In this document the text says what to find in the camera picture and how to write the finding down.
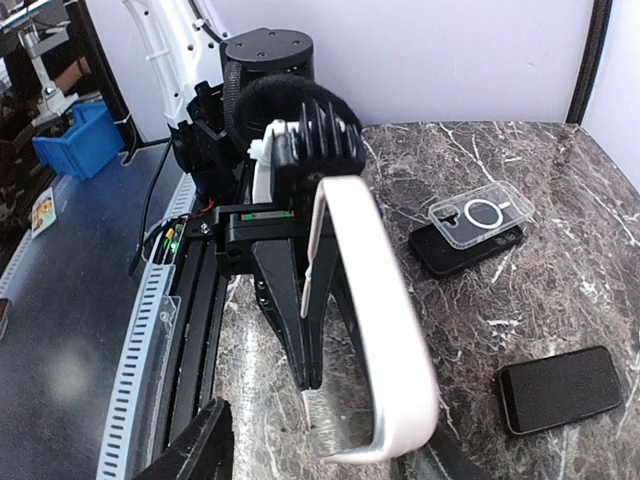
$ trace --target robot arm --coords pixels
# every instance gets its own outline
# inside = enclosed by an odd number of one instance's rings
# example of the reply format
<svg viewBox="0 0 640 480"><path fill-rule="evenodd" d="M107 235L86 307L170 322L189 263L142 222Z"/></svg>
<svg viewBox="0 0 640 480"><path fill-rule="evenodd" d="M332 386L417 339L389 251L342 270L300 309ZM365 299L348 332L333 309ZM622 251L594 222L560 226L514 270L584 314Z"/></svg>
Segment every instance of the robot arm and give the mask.
<svg viewBox="0 0 640 480"><path fill-rule="evenodd" d="M199 18L195 0L124 0L138 26L155 71L170 128L193 123L187 107L197 96L196 86L222 85L222 65L217 50L226 31L218 18Z"/></svg>

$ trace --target cable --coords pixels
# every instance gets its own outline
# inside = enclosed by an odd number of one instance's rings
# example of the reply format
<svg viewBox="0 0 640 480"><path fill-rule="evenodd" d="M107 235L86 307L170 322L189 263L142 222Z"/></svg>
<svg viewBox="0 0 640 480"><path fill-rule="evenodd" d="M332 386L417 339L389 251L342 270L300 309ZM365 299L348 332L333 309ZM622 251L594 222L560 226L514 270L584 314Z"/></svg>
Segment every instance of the cable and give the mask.
<svg viewBox="0 0 640 480"><path fill-rule="evenodd" d="M245 139L242 138L239 128L235 126L235 107L238 96L242 91L242 64L235 60L229 60L224 67L224 81L222 84L224 102L222 102L222 113L224 115L224 125L227 134L233 144L241 152L246 152Z"/></svg>
<svg viewBox="0 0 640 480"><path fill-rule="evenodd" d="M151 225L149 228L149 233L144 237L144 244L147 245L154 237L158 236L159 231L166 225L167 222L173 220L179 220L182 217L189 217L188 213L183 213L182 215L178 215L177 217L164 217L162 220L158 220L156 223Z"/></svg>
<svg viewBox="0 0 640 480"><path fill-rule="evenodd" d="M200 210L198 213L196 213L195 215L192 215L192 218L200 218L204 215L206 215L207 213L209 213L211 210L213 210L213 207L215 206L215 203L213 203L213 200L209 200L209 205L207 205L205 208L203 208L202 210Z"/></svg>
<svg viewBox="0 0 640 480"><path fill-rule="evenodd" d="M216 43L222 43L222 39L211 29L209 24L206 22L202 13L200 13L200 9L198 5L196 5L195 0L189 0L189 5L191 5L191 10L193 10L194 15L197 20L202 20L204 23L202 24L202 29L204 32L211 37L211 39Z"/></svg>
<svg viewBox="0 0 640 480"><path fill-rule="evenodd" d="M127 154L126 158L122 161L123 165L129 165L129 162L133 160L133 156L135 155L136 150L138 149L138 129L133 123L133 118L131 118L131 116L129 116L129 120L126 121L125 123L129 123L129 122L131 122L131 131L133 132L133 142L131 143L131 148L129 149L129 153Z"/></svg>
<svg viewBox="0 0 640 480"><path fill-rule="evenodd" d="M162 167L164 167L164 164L167 161L167 157L169 156L169 152L171 151L172 146L173 135L169 137L167 146L162 152L160 163L158 164L158 168L156 168L156 171L153 174L153 178L151 179L151 183L149 184L149 189L147 190L147 196L144 199L144 205L142 206L142 217L140 218L140 231L138 232L138 244L136 245L136 252L131 259L129 270L127 272L129 276L133 275L133 272L136 271L136 268L138 268L138 264L140 263L140 258L142 257L142 250L144 249L144 231L147 225L147 217L149 216L149 204L151 203L151 195L153 194L153 189L158 182L158 178L160 177L160 173L162 172Z"/></svg>

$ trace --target phone in case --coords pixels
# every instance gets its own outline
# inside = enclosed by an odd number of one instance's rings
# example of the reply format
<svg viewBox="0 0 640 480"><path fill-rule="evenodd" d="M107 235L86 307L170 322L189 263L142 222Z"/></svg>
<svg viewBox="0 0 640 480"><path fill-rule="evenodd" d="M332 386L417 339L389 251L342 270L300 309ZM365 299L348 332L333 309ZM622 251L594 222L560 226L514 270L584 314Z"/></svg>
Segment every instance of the phone in case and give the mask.
<svg viewBox="0 0 640 480"><path fill-rule="evenodd" d="M503 367L496 382L507 433L515 437L591 417L622 402L611 354L603 346Z"/></svg>
<svg viewBox="0 0 640 480"><path fill-rule="evenodd" d="M432 277L446 278L518 245L523 237L522 228L516 225L472 247L458 250L431 224L409 234L409 247Z"/></svg>

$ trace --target white wall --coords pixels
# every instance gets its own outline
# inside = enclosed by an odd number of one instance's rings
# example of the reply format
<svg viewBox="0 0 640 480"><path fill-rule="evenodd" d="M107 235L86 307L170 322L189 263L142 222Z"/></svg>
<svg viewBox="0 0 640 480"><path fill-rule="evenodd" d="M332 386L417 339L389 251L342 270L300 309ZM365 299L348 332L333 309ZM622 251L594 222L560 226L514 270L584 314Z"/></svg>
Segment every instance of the white wall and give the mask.
<svg viewBox="0 0 640 480"><path fill-rule="evenodd" d="M640 191L640 2L616 0L584 129Z"/></svg>
<svg viewBox="0 0 640 480"><path fill-rule="evenodd" d="M87 0L87 6L142 140L168 137L160 87L129 11L121 0Z"/></svg>
<svg viewBox="0 0 640 480"><path fill-rule="evenodd" d="M159 90L119 0L88 0L112 69L147 139ZM366 123L563 121L593 0L205 0L233 34L293 28L316 45L316 79Z"/></svg>

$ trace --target clear phone case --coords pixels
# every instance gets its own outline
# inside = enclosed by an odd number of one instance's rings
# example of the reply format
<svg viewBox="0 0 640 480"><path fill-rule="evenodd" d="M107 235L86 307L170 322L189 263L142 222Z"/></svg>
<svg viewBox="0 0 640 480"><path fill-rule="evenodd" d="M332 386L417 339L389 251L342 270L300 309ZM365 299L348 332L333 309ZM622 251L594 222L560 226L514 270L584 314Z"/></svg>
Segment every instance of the clear phone case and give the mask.
<svg viewBox="0 0 640 480"><path fill-rule="evenodd" d="M466 250L531 218L535 208L508 182L494 182L429 207L429 218L458 250Z"/></svg>

